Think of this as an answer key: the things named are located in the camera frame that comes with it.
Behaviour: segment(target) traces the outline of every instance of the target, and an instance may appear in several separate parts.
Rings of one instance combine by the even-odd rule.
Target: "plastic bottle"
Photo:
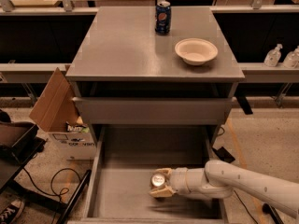
[[[288,53],[282,65],[287,68],[295,68],[298,64],[299,64],[299,46],[294,51]]]
[[[281,44],[277,44],[274,49],[271,49],[264,59],[264,64],[271,67],[277,66],[278,61],[281,57],[280,49],[282,49]]]

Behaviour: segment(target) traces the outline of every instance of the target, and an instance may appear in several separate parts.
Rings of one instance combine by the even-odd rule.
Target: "cabinet top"
[[[235,82],[244,78],[210,7],[172,7],[168,35],[155,33],[155,7],[101,7],[67,78],[73,81]],[[191,66],[175,53],[185,38],[218,48],[215,60]]]

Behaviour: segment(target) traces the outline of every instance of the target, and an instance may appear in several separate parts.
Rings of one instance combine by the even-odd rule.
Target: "white robotic arm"
[[[208,161],[199,169],[158,169],[151,178],[150,195],[170,197],[175,193],[195,199],[223,199],[233,188],[275,207],[299,224],[299,184],[238,168],[224,161]]]

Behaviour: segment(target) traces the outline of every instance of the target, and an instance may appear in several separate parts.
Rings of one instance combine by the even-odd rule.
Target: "bowl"
[[[213,60],[218,54],[218,49],[213,43],[197,38],[177,42],[175,50],[185,63],[191,65],[202,65]]]

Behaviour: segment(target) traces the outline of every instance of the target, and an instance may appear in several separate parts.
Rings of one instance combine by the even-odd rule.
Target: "floor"
[[[236,166],[299,183],[299,98],[286,97],[283,108],[277,108],[270,97],[249,98],[249,103],[253,115],[245,115],[234,101],[232,112],[222,126],[225,133],[219,135],[214,147],[229,150],[236,158],[233,162]],[[28,115],[32,107],[28,99],[0,98],[0,108],[7,111],[13,121],[31,121]],[[38,136],[48,139],[40,130]],[[83,176],[87,169],[91,169],[92,164],[91,161],[67,161],[48,140],[44,151],[32,159],[26,169],[42,190],[51,193],[50,181],[56,172],[72,168]],[[16,179],[24,187],[36,190],[24,171]],[[74,172],[64,171],[55,177],[53,187],[56,192],[63,188],[69,189],[63,198],[67,202],[77,183],[78,178]],[[71,213],[70,220],[80,220],[82,217],[86,191],[87,189]],[[241,190],[236,189],[236,192],[258,223],[274,223],[270,216],[263,214],[262,202]],[[0,210],[16,198],[9,190],[3,192],[0,196]],[[225,199],[224,203],[229,223],[255,223],[235,194]],[[294,219],[280,212],[279,214],[285,224],[295,223]],[[28,203],[16,223],[55,223],[57,216],[36,204]]]

